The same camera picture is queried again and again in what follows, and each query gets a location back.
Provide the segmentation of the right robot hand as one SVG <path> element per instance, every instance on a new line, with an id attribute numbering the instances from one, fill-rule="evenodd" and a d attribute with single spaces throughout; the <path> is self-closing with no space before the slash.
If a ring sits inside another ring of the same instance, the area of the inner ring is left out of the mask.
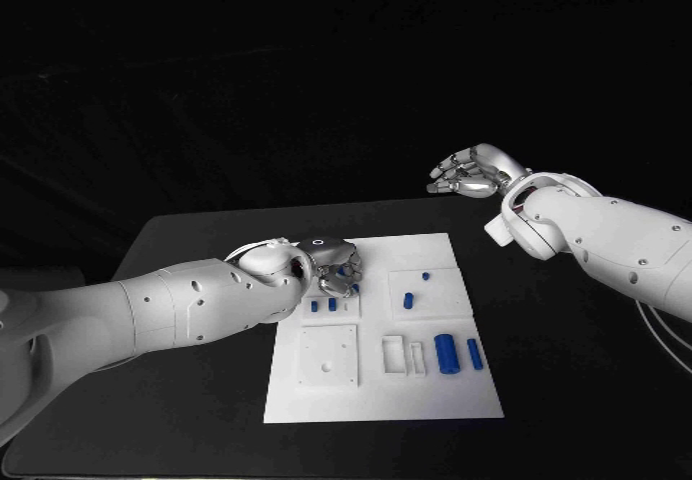
<path id="1" fill-rule="evenodd" d="M 532 174 L 496 146 L 482 143 L 453 153 L 430 172 L 431 194 L 456 193 L 483 199 L 505 195 L 515 184 Z"/>

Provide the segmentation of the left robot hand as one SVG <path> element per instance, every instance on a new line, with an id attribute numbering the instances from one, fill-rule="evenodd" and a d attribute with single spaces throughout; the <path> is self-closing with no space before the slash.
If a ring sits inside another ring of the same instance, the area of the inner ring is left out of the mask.
<path id="1" fill-rule="evenodd" d="M 335 298 L 358 295 L 354 286 L 362 281 L 358 247 L 343 239 L 319 236 L 303 240 L 297 248 L 309 255 L 320 291 Z"/>

